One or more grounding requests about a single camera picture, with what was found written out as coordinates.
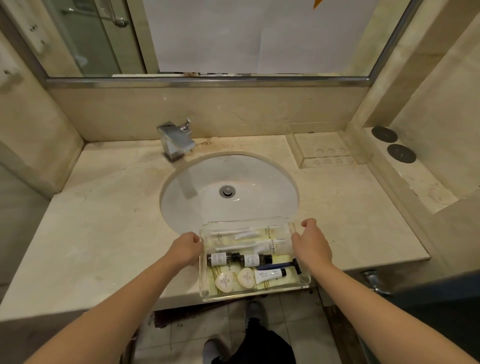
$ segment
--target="person's left hand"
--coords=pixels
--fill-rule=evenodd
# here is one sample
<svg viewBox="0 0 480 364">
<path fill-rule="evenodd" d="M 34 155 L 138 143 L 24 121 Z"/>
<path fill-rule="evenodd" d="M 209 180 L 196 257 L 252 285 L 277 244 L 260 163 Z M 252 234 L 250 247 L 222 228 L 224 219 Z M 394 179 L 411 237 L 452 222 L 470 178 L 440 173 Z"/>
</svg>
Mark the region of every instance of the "person's left hand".
<svg viewBox="0 0 480 364">
<path fill-rule="evenodd" d="M 198 260 L 203 248 L 204 243 L 197 234 L 186 232 L 173 241 L 165 255 L 178 263 L 180 269 L 183 269 Z"/>
</svg>

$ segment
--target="marble countertop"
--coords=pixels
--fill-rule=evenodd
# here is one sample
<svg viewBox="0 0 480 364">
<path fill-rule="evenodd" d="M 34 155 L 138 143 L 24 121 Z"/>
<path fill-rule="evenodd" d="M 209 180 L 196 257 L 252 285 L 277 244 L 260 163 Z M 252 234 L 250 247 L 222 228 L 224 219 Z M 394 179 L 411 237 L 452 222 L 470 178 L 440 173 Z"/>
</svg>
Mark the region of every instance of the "marble countertop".
<svg viewBox="0 0 480 364">
<path fill-rule="evenodd" d="M 283 167 L 300 195 L 295 225 L 316 218 L 343 270 L 429 258 L 366 165 L 299 169 L 282 135 L 196 142 L 173 164 L 158 140 L 88 144 L 52 199 L 0 305 L 0 320 L 91 308 L 155 262 L 178 236 L 160 212 L 165 181 L 215 153 Z M 198 290 L 198 269 L 187 267 L 154 309 L 202 303 Z"/>
</svg>

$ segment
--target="mirror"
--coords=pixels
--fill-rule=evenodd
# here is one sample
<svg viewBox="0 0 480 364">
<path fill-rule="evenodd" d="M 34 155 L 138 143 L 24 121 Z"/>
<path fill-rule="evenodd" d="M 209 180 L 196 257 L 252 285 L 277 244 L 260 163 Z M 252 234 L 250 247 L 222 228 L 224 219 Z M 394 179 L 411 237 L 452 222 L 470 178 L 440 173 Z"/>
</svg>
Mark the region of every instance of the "mirror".
<svg viewBox="0 0 480 364">
<path fill-rule="evenodd" d="M 368 76 L 410 0 L 0 0 L 49 77 Z"/>
</svg>

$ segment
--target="foot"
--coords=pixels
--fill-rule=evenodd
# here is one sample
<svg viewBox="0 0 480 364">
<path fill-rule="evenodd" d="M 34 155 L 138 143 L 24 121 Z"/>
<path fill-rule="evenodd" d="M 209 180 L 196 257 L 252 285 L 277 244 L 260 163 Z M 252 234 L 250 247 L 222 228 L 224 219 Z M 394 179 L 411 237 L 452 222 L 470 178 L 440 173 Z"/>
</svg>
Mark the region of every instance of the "foot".
<svg viewBox="0 0 480 364">
<path fill-rule="evenodd" d="M 260 325 L 268 328 L 267 311 L 261 302 L 250 301 L 247 303 L 247 309 L 245 310 L 245 329 L 248 327 L 248 323 L 252 319 L 257 319 Z"/>
<path fill-rule="evenodd" d="M 212 364 L 214 359 L 216 363 L 222 363 L 228 360 L 228 350 L 219 339 L 210 339 L 204 345 L 202 356 L 204 364 Z"/>
</svg>

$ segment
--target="forearm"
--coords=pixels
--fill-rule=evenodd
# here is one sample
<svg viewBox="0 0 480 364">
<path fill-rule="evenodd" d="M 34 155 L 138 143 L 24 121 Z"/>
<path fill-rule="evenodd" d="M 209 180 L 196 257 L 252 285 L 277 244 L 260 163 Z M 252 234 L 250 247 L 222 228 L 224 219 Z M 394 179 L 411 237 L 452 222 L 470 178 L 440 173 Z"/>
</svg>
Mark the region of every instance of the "forearm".
<svg viewBox="0 0 480 364">
<path fill-rule="evenodd" d="M 37 351 L 28 364 L 104 364 L 119 359 L 135 330 L 180 267 L 162 257 L 83 314 Z"/>
<path fill-rule="evenodd" d="M 333 265 L 317 265 L 313 275 L 382 364 L 477 363 L 443 335 Z"/>
</svg>

